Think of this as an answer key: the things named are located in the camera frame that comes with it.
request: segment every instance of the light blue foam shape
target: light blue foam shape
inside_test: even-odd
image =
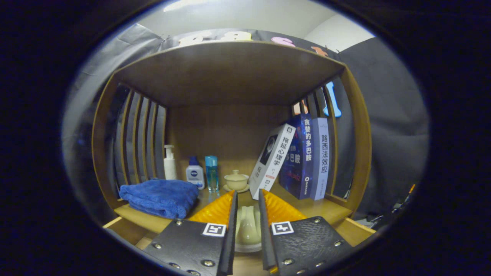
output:
[[[331,100],[332,100],[332,108],[334,109],[334,117],[339,118],[339,117],[341,117],[341,110],[339,110],[339,107],[337,106],[336,96],[334,95],[334,83],[329,82],[328,84],[326,84],[326,88],[329,91],[329,96],[331,97]],[[324,108],[324,114],[326,116],[329,116],[329,111],[327,110],[327,102],[326,102],[326,108]]]

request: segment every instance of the orange letter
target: orange letter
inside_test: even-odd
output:
[[[321,48],[319,48],[317,46],[312,46],[311,48],[314,49],[315,52],[320,54],[320,55],[329,56],[326,52],[324,52]]]

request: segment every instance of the blue bottle cap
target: blue bottle cap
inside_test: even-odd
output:
[[[190,166],[193,166],[193,165],[199,166],[198,157],[197,156],[191,156],[191,158],[189,160],[189,165]]]
[[[218,165],[218,158],[213,155],[205,156],[205,164],[207,167],[215,167]]]

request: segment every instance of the white lotion bottle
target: white lotion bottle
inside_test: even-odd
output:
[[[174,154],[172,153],[173,145],[165,145],[165,158],[164,158],[164,173],[165,179],[177,179],[176,176],[176,161]]]
[[[195,184],[198,190],[205,188],[205,174],[198,163],[197,156],[193,156],[189,160],[189,166],[186,168],[186,180]]]

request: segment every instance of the white ceiling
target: white ceiling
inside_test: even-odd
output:
[[[164,12],[164,4],[139,24],[162,36],[214,28],[268,30],[304,38],[336,12],[309,0],[184,0],[204,2]]]

